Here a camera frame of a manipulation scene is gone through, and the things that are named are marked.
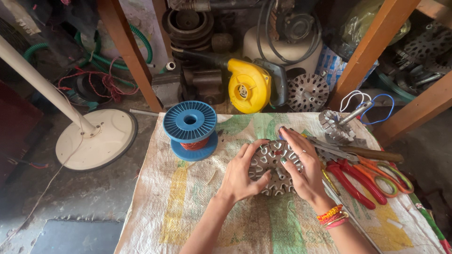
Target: white pipe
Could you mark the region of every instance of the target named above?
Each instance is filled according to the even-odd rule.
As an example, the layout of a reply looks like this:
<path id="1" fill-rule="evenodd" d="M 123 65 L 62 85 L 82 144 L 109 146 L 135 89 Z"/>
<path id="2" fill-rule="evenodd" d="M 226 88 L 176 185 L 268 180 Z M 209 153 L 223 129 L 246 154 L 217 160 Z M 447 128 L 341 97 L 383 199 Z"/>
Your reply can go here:
<path id="1" fill-rule="evenodd" d="M 24 79 L 53 103 L 63 114 L 79 127 L 83 132 L 92 133 L 96 129 L 77 110 L 73 109 L 67 100 L 45 79 L 34 67 L 28 63 L 2 36 L 0 36 L 0 58 L 7 62 Z"/>

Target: red bangle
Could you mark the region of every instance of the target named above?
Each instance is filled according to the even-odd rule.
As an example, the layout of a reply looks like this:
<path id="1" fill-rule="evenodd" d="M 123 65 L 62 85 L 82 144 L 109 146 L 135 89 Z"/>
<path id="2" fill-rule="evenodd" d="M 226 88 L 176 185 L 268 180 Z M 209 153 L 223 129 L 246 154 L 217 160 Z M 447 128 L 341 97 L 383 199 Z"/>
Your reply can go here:
<path id="1" fill-rule="evenodd" d="M 344 218 L 344 219 L 342 219 L 340 221 L 336 221 L 335 223 L 331 223 L 331 225 L 328 225 L 328 227 L 326 227 L 325 229 L 329 230 L 329 229 L 332 229 L 334 227 L 340 226 L 340 225 L 342 225 L 342 224 L 344 224 L 346 222 L 348 222 L 348 218 Z"/>

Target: plastic bag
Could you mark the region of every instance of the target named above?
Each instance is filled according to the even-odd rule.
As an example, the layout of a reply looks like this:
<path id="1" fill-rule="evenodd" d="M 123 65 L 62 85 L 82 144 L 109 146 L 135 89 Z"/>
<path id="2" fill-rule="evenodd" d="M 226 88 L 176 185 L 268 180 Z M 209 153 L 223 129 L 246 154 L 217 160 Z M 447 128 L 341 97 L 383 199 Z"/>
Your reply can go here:
<path id="1" fill-rule="evenodd" d="M 343 25 L 342 39 L 350 46 L 357 47 L 362 40 L 370 24 L 374 20 L 377 12 L 380 10 L 384 0 L 364 0 L 359 2 L 348 16 L 347 22 Z M 402 27 L 397 31 L 389 45 L 396 43 L 411 28 L 409 19 L 405 21 Z"/>

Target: red handle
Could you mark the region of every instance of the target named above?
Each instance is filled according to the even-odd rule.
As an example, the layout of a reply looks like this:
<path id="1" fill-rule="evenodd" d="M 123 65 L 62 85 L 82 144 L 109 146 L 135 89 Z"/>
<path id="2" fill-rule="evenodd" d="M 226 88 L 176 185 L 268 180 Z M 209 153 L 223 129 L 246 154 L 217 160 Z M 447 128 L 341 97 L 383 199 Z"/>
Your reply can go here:
<path id="1" fill-rule="evenodd" d="M 340 170 L 339 164 L 330 164 L 326 167 L 326 170 L 333 173 L 333 175 L 337 178 L 337 180 L 342 184 L 342 186 L 354 197 L 358 202 L 363 204 L 365 207 L 367 207 L 370 210 L 373 210 L 376 208 L 376 205 L 370 201 L 368 198 L 366 198 L 364 195 L 362 195 L 354 186 L 353 184 L 347 179 L 347 177 L 342 173 Z"/>
<path id="2" fill-rule="evenodd" d="M 338 163 L 339 165 L 342 166 L 341 169 L 344 172 L 348 173 L 353 178 L 355 178 L 360 184 L 362 184 L 370 192 L 370 194 L 372 194 L 372 196 L 379 204 L 386 205 L 388 203 L 386 197 L 372 183 L 372 181 L 366 176 L 364 176 L 362 173 L 360 173 L 358 170 L 356 170 L 354 167 L 350 166 L 350 164 L 348 164 L 347 159 L 344 160 L 338 159 Z"/>

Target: blue wire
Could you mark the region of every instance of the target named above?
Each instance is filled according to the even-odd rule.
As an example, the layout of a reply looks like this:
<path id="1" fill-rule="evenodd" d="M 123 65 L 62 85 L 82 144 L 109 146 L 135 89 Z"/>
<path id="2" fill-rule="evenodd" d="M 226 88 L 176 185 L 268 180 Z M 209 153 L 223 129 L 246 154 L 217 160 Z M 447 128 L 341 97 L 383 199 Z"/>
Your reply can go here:
<path id="1" fill-rule="evenodd" d="M 360 119 L 359 121 L 360 121 L 362 124 L 375 124 L 375 123 L 377 123 L 377 122 L 384 122 L 384 121 L 388 120 L 388 118 L 391 116 L 392 110 L 394 109 L 394 105 L 395 105 L 394 98 L 393 98 L 392 96 L 390 96 L 389 94 L 379 94 L 379 95 L 375 96 L 375 97 L 372 99 L 372 102 L 374 102 L 375 98 L 377 98 L 378 96 L 382 96 L 382 95 L 386 95 L 386 96 L 388 96 L 389 98 L 391 98 L 391 100 L 392 100 L 392 107 L 391 107 L 391 111 L 389 112 L 389 115 L 388 115 L 385 119 L 379 120 L 379 121 L 376 121 L 376 122 L 363 122 L 363 116 L 364 116 L 364 114 L 365 114 L 368 110 L 370 110 L 370 109 L 375 105 L 375 103 L 374 103 L 374 104 L 372 104 L 372 106 L 370 106 L 370 108 L 366 109 L 366 111 L 364 111 L 363 114 L 361 115 L 361 119 Z"/>

